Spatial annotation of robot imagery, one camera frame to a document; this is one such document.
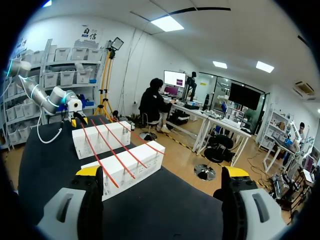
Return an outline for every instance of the black jacket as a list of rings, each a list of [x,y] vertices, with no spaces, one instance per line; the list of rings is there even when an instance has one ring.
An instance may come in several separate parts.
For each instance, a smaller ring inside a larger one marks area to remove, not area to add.
[[[168,113],[171,108],[171,103],[165,103],[164,98],[159,94],[159,92],[151,87],[147,88],[142,95],[141,102],[140,102],[140,114],[141,116],[143,113],[146,113],[146,116],[143,116],[145,121],[148,122],[157,121],[160,118],[160,112]]]

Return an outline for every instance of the ceiling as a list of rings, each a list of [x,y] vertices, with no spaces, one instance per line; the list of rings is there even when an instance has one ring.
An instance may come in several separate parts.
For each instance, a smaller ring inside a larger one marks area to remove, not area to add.
[[[258,86],[277,83],[291,89],[309,83],[320,98],[319,73],[303,35],[270,0],[53,0],[31,21],[63,15],[89,15],[116,20],[153,35],[183,53],[202,72]],[[173,14],[184,30],[163,32],[148,20],[187,8],[220,7]],[[227,64],[218,68],[213,61]],[[274,66],[272,73],[256,69],[257,61]],[[318,117],[317,104],[306,103]]]

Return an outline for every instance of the yellow black tape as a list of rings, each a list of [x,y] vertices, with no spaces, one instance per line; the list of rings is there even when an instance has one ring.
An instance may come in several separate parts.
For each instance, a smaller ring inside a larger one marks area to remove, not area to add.
[[[169,134],[164,133],[164,132],[163,132],[163,134],[166,135],[168,138],[172,139],[173,141],[175,141],[177,144],[180,144],[181,146],[184,146],[185,148],[187,148],[187,149],[189,149],[190,151],[192,151],[192,148],[191,148],[191,147],[189,147],[189,146],[187,146],[187,145],[179,142],[177,139],[174,139],[174,138],[173,138],[172,136],[170,136]],[[204,159],[210,161],[204,154],[200,154],[200,156],[203,157]],[[212,162],[212,163],[213,163],[213,164],[217,164],[217,165],[220,166],[220,167],[224,167],[224,165],[222,165],[222,164],[220,164],[220,163],[216,163],[216,162]],[[262,186],[262,187],[270,190],[269,186],[264,185],[264,184],[261,184],[261,183],[258,182],[258,181],[255,181],[255,182],[256,182],[258,185],[260,185],[260,186]]]

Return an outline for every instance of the black screen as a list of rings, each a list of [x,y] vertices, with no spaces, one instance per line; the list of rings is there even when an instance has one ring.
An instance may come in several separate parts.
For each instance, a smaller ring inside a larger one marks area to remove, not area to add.
[[[260,92],[235,83],[231,83],[229,100],[246,106],[252,110],[257,110],[260,95]]]

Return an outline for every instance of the red tape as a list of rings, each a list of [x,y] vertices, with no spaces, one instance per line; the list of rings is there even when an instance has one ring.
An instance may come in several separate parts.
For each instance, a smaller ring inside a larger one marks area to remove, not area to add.
[[[138,158],[136,158],[135,155],[132,154],[132,152],[125,146],[122,144],[122,142],[113,134],[113,132],[107,127],[107,125],[104,123],[104,121],[102,121],[101,117],[99,117],[100,121],[103,123],[103,125],[106,127],[106,129],[108,129],[108,131],[112,134],[112,136],[118,141],[118,143],[121,144],[121,146],[127,150],[127,152],[138,162],[140,163],[142,166],[144,166],[147,169],[147,166],[144,165]]]
[[[135,136],[137,139],[139,139],[139,140],[140,140],[141,142],[143,142],[144,144],[148,145],[150,148],[152,148],[152,149],[155,150],[156,152],[161,153],[161,154],[163,154],[163,155],[166,155],[164,152],[161,152],[161,151],[155,149],[154,147],[150,146],[146,141],[142,140],[137,134],[135,134],[133,131],[131,131],[129,128],[127,128],[125,125],[123,125],[121,122],[119,122],[119,121],[117,121],[117,120],[116,120],[116,122],[119,123],[119,124],[121,124],[125,129],[127,129],[130,133],[132,133],[133,136]]]
[[[83,129],[83,131],[84,131],[85,138],[88,140],[88,143],[89,143],[89,145],[90,145],[90,148],[91,148],[91,150],[92,150],[92,152],[93,152],[93,154],[94,154],[94,156],[95,156],[95,159],[98,161],[99,165],[102,167],[105,175],[107,175],[108,178],[110,178],[111,182],[113,182],[113,184],[114,184],[117,188],[119,188],[119,186],[116,184],[115,180],[109,175],[109,173],[107,172],[107,170],[105,169],[105,167],[102,165],[101,161],[99,160],[99,158],[98,158],[98,156],[97,156],[94,148],[93,148],[92,145],[91,145],[91,142],[90,142],[90,140],[89,140],[89,137],[88,137],[88,135],[87,135],[87,132],[86,132],[86,130],[85,130],[85,127],[84,127],[84,125],[83,125],[82,123],[81,123],[81,126],[82,126],[82,129]]]
[[[100,134],[100,136],[102,137],[103,141],[105,142],[105,144],[108,146],[108,148],[111,150],[111,152],[113,153],[113,155],[115,156],[116,159],[118,159],[119,163],[122,165],[122,167],[131,175],[131,177],[133,177],[134,179],[135,176],[130,172],[130,170],[124,165],[124,163],[120,160],[120,158],[117,156],[117,154],[113,151],[113,149],[110,147],[110,145],[107,143],[107,140],[104,138],[104,136],[102,135],[102,133],[99,131],[99,129],[97,128],[97,126],[95,125],[94,121],[91,119],[91,122],[93,123],[93,125],[95,126],[96,130],[98,131],[98,133]]]

